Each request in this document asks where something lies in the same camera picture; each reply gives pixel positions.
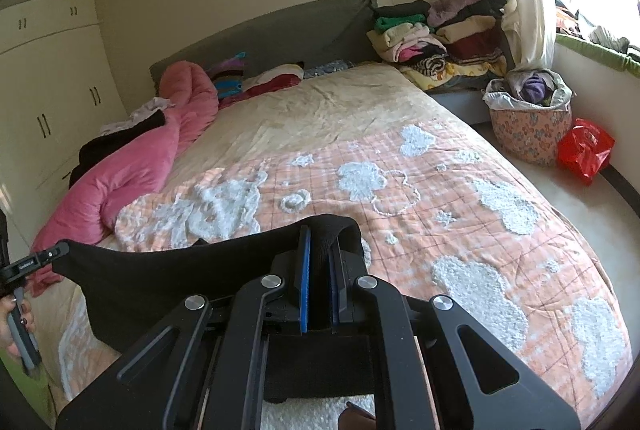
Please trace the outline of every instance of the wardrobe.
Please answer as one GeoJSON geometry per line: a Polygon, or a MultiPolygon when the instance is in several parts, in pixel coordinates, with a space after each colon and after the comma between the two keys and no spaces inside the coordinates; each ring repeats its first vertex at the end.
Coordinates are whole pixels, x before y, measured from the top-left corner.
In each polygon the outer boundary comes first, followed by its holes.
{"type": "Polygon", "coordinates": [[[126,117],[94,0],[0,10],[0,201],[25,244],[63,198],[80,147],[126,117]]]}

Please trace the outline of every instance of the laundry basket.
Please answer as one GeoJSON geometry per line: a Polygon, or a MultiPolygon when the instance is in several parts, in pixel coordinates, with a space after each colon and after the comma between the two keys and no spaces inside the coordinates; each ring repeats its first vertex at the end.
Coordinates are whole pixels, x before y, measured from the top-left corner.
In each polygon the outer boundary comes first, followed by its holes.
{"type": "Polygon", "coordinates": [[[491,80],[484,94],[495,137],[508,152],[536,165],[552,166],[558,142],[571,129],[572,91],[551,72],[557,89],[548,107],[524,102],[504,91],[502,79],[491,80]]]}

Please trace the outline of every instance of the floor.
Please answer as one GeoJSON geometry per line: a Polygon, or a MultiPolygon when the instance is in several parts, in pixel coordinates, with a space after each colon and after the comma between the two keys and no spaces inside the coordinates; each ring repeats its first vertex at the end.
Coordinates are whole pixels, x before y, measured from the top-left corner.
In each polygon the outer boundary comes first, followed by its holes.
{"type": "Polygon", "coordinates": [[[490,124],[475,128],[587,239],[618,296],[635,358],[640,350],[640,218],[601,176],[586,187],[564,169],[531,165],[503,152],[490,124]]]}

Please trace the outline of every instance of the red plastic bag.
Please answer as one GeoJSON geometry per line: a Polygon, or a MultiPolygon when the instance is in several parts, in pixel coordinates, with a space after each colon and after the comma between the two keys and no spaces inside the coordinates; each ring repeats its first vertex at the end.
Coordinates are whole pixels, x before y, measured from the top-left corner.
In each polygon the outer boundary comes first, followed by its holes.
{"type": "Polygon", "coordinates": [[[609,165],[615,144],[599,125],[575,118],[575,125],[558,143],[558,163],[590,185],[596,174],[609,165]]]}

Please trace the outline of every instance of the headboard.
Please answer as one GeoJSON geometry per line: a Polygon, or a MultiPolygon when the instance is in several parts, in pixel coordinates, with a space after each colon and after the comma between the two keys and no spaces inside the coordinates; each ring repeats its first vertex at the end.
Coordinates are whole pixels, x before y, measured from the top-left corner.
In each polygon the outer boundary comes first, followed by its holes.
{"type": "Polygon", "coordinates": [[[164,70],[179,60],[207,69],[246,51],[246,77],[300,61],[309,69],[340,58],[355,64],[378,60],[366,36],[376,6],[376,0],[318,0],[246,20],[153,64],[156,93],[164,70]]]}

